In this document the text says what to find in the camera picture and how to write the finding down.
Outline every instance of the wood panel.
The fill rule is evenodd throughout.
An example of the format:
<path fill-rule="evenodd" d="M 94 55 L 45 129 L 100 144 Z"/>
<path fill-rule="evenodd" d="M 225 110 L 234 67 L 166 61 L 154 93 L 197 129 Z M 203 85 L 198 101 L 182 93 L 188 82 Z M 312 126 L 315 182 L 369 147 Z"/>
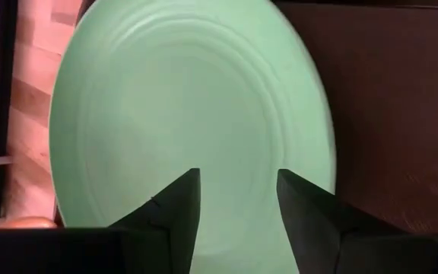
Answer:
<path fill-rule="evenodd" d="M 53 218 L 49 107 L 62 54 L 74 32 L 81 0 L 20 0 L 8 151 L 14 155 L 5 191 L 7 218 Z"/>

